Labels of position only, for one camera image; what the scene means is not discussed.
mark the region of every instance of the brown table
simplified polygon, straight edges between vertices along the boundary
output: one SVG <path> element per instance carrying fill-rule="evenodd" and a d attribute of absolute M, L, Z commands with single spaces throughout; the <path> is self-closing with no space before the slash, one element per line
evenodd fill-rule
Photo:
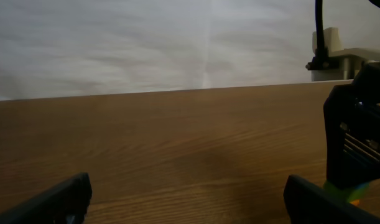
<path fill-rule="evenodd" d="M 85 171 L 87 223 L 288 223 L 288 175 L 325 180 L 334 84 L 0 102 L 0 212 Z M 380 216 L 380 180 L 361 203 Z"/>

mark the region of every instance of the wooden table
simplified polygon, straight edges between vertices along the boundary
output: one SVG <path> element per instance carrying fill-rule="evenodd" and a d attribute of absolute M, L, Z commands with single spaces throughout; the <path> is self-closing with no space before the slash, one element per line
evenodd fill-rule
<path fill-rule="evenodd" d="M 288 175 L 325 180 L 335 84 L 0 102 L 0 212 L 85 171 L 87 223 L 288 223 Z"/>

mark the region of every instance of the white sheet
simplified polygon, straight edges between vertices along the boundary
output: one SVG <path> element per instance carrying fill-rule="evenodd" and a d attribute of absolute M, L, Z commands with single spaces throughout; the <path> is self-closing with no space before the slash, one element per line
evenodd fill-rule
<path fill-rule="evenodd" d="M 0 0 L 0 100 L 309 82 L 311 0 Z M 380 9 L 324 1 L 345 47 Z"/>

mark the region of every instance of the green object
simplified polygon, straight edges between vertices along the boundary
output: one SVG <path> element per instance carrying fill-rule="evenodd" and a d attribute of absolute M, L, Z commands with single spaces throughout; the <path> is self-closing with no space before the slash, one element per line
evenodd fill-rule
<path fill-rule="evenodd" d="M 325 181 L 323 189 L 328 192 L 328 194 L 346 202 L 352 202 L 361 199 L 367 191 L 369 183 L 360 184 L 356 187 L 350 187 L 347 189 L 339 189 L 331 184 L 329 181 Z"/>

